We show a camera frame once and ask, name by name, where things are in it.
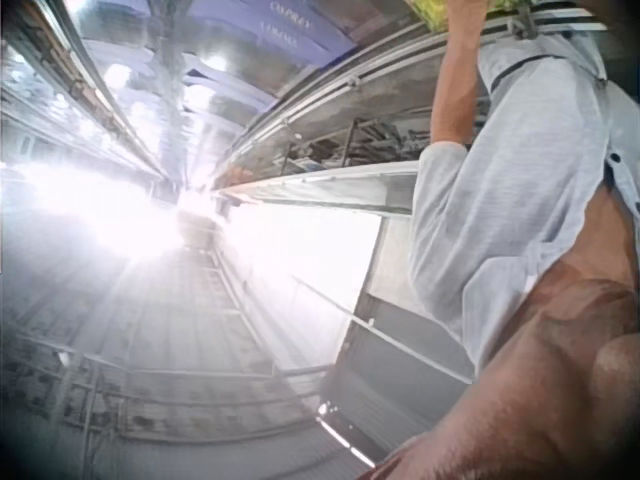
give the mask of light blue shirt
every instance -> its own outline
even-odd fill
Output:
[[[605,162],[636,229],[640,220],[640,108],[603,81],[589,37],[486,46],[479,54],[485,85],[541,54],[563,58],[505,77],[469,152],[438,142],[420,156],[411,278],[427,313],[465,347],[476,372],[537,280],[573,246]]]

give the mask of blue sign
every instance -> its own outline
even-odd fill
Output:
[[[189,14],[250,32],[260,41],[319,67],[354,47],[324,17],[287,0],[194,0]]]

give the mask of yellow package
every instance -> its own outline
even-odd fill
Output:
[[[434,32],[447,29],[447,0],[405,0]],[[526,0],[493,0],[489,12],[511,11]]]

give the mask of raised arm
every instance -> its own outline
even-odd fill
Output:
[[[448,0],[449,41],[431,116],[431,142],[471,141],[476,110],[477,59],[489,0]]]

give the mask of man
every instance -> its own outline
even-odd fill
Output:
[[[479,49],[487,4],[448,0],[410,261],[478,378],[364,478],[598,478],[638,431],[640,110],[588,38]]]

